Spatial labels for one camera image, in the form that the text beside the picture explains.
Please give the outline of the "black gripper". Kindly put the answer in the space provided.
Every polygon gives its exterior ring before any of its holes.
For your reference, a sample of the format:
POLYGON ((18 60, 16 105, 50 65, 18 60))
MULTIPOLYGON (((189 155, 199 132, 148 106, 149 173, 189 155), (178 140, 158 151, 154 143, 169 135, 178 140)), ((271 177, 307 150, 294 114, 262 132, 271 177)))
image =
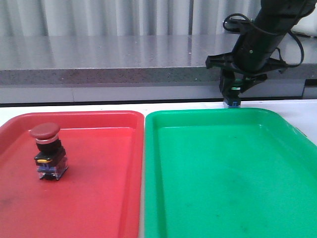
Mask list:
POLYGON ((229 53, 208 56, 206 68, 219 67, 219 89, 223 98, 227 98, 234 83, 234 72, 244 75, 240 92, 267 80, 267 72, 283 70, 289 66, 282 59, 273 59, 271 55, 289 32, 287 25, 230 24, 225 28, 239 34, 239 38, 229 53))

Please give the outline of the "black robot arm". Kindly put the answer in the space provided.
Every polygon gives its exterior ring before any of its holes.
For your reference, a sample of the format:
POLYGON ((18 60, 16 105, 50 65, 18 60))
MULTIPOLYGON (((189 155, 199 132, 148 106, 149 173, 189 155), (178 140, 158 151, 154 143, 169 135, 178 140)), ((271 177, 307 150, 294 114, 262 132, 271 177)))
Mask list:
POLYGON ((239 38, 229 53, 208 56, 206 67, 220 68, 219 89, 229 107, 239 107, 239 95, 267 80, 267 73, 283 73, 297 64, 288 64, 282 57, 272 58, 280 51, 279 43, 290 35, 300 48, 304 60, 304 48, 292 33, 292 28, 316 7, 315 0, 263 0, 254 20, 241 13, 233 13, 223 21, 228 32, 238 33, 239 38))

